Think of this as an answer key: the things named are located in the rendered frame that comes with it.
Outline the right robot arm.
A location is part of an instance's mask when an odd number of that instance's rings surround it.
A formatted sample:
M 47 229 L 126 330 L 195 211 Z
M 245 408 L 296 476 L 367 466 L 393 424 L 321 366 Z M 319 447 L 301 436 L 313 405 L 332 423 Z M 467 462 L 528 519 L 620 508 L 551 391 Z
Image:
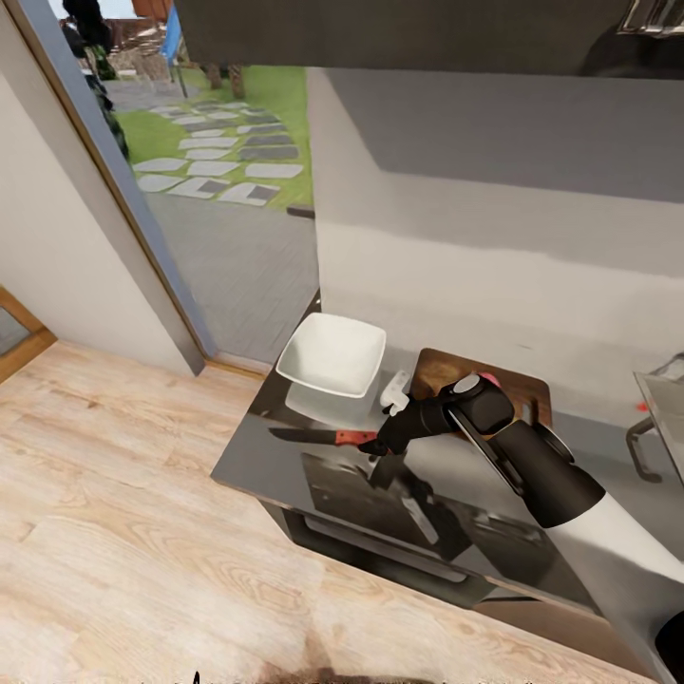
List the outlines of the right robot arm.
M 399 370 L 379 399 L 388 414 L 371 455 L 463 433 L 568 561 L 613 630 L 656 684 L 684 684 L 684 563 L 576 461 L 553 430 L 513 423 L 514 407 L 490 377 L 469 375 L 416 401 Z

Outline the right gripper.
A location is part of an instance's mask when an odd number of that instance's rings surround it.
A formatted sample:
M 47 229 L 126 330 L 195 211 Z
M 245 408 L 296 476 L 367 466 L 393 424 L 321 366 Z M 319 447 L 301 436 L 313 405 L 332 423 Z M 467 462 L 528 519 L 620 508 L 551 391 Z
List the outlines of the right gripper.
M 417 402 L 409 393 L 406 396 L 409 401 L 403 411 L 397 410 L 395 414 L 391 414 L 390 409 L 393 403 L 383 408 L 383 413 L 388 414 L 389 418 L 377 432 L 376 440 L 357 445 L 362 451 L 378 456 L 387 456 L 389 450 L 394 455 L 404 454 L 411 440 L 429 438 L 433 435 L 425 425 L 422 414 L 422 406 L 427 399 Z

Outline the bowl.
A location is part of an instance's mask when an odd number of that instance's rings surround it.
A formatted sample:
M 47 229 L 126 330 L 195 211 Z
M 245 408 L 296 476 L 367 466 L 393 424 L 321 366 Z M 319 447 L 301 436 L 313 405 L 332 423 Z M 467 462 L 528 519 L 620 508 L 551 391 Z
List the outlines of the bowl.
M 381 365 L 386 331 L 324 313 L 311 313 L 294 331 L 276 371 L 302 386 L 363 398 Z

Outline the cutting board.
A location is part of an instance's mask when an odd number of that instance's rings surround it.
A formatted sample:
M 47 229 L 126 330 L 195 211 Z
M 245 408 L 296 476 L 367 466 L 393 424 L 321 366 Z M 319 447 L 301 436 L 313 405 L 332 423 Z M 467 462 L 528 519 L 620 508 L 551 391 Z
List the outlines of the cutting board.
M 534 404 L 535 421 L 553 430 L 550 388 L 543 380 L 430 348 L 421 350 L 417 363 L 408 392 L 417 402 L 437 396 L 443 387 L 463 381 L 469 375 L 483 374 L 512 403 L 513 423 L 523 420 L 525 398 Z

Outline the parer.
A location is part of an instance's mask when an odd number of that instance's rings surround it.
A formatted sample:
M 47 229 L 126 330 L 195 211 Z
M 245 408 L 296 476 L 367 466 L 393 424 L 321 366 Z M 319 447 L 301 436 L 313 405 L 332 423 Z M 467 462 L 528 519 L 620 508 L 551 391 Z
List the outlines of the parer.
M 362 430 L 316 430 L 312 428 L 271 428 L 271 432 L 282 438 L 308 440 L 309 442 L 335 442 L 340 444 L 363 444 L 377 439 L 377 432 Z

